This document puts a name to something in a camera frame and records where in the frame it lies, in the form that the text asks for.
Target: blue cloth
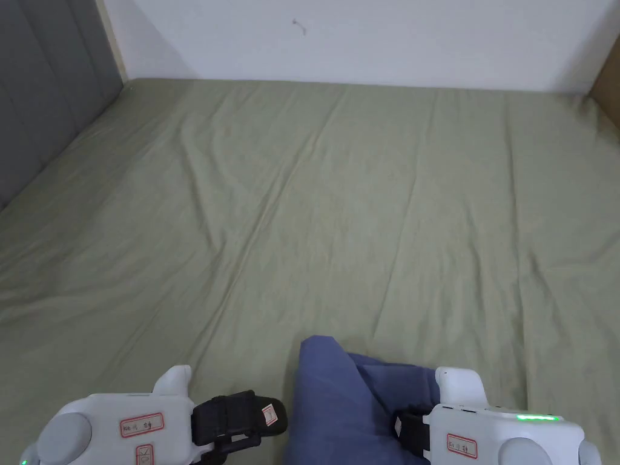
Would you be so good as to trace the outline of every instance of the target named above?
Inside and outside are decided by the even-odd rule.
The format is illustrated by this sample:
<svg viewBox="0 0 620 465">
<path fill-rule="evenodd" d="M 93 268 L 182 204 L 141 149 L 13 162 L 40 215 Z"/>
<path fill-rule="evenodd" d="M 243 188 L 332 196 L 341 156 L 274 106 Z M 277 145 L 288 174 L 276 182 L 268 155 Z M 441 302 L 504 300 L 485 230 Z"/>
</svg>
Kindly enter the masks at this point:
<svg viewBox="0 0 620 465">
<path fill-rule="evenodd" d="M 439 403 L 435 370 L 347 353 L 332 338 L 301 343 L 285 463 L 428 465 L 391 434 L 395 410 Z"/>
</svg>

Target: black wrist strap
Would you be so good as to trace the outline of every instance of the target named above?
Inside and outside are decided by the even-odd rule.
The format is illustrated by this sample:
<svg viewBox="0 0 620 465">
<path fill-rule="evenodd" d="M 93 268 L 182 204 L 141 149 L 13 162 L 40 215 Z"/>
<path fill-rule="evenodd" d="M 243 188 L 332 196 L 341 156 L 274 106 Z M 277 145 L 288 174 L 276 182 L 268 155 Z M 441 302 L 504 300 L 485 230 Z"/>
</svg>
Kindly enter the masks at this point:
<svg viewBox="0 0 620 465">
<path fill-rule="evenodd" d="M 410 405 L 392 415 L 392 435 L 405 450 L 417 457 L 423 458 L 424 451 L 430 451 L 430 429 L 424 424 L 422 417 L 431 411 L 432 408 Z"/>
<path fill-rule="evenodd" d="M 218 396 L 194 407 L 192 441 L 197 446 L 214 443 L 203 454 L 201 465 L 221 465 L 231 452 L 260 445 L 262 437 L 286 431 L 288 419 L 282 402 L 260 397 L 254 391 Z M 244 436 L 234 440 L 234 436 Z"/>
</svg>

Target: red label sticker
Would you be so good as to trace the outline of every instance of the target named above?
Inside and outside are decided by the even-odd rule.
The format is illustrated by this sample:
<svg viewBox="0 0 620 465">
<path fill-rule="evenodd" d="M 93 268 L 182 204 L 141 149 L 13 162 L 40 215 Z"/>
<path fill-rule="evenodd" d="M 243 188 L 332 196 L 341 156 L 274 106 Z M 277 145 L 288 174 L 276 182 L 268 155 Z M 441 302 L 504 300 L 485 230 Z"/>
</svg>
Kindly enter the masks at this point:
<svg viewBox="0 0 620 465">
<path fill-rule="evenodd" d="M 164 415 L 161 413 L 126 418 L 120 422 L 120 435 L 123 438 L 145 435 L 164 429 Z"/>
<path fill-rule="evenodd" d="M 275 414 L 273 404 L 269 404 L 263 409 L 263 416 L 265 417 L 265 424 L 267 424 L 267 426 L 271 426 L 278 421 L 278 415 Z"/>
<path fill-rule="evenodd" d="M 142 444 L 136 447 L 136 465 L 155 465 L 153 444 Z"/>
<path fill-rule="evenodd" d="M 464 455 L 471 459 L 478 458 L 478 443 L 473 439 L 457 435 L 446 435 L 446 446 L 450 452 Z"/>
</svg>

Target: wrinkled fabric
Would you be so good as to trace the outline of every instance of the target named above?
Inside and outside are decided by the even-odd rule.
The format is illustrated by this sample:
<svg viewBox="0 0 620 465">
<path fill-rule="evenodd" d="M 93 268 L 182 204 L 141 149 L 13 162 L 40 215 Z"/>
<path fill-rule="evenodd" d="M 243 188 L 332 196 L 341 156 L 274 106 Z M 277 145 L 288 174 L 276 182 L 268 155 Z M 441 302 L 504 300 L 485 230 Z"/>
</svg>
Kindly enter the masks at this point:
<svg viewBox="0 0 620 465">
<path fill-rule="evenodd" d="M 493 405 L 563 415 L 613 463 L 619 152 L 588 98 L 130 82 L 0 213 L 4 455 L 176 363 L 197 402 L 291 407 L 299 345 L 324 334 L 472 368 Z"/>
<path fill-rule="evenodd" d="M 427 465 L 403 449 L 392 415 L 440 401 L 435 370 L 348 354 L 332 337 L 301 343 L 287 464 Z"/>
</svg>

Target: gray upholstered headboard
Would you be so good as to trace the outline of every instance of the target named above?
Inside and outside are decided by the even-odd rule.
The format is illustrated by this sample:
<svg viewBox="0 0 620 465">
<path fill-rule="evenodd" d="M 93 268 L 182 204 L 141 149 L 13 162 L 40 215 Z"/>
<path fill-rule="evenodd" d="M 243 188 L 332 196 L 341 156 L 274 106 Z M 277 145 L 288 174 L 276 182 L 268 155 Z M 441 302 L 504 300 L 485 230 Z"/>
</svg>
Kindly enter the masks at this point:
<svg viewBox="0 0 620 465">
<path fill-rule="evenodd" d="M 0 210 L 122 87 L 95 0 L 0 0 Z"/>
</svg>

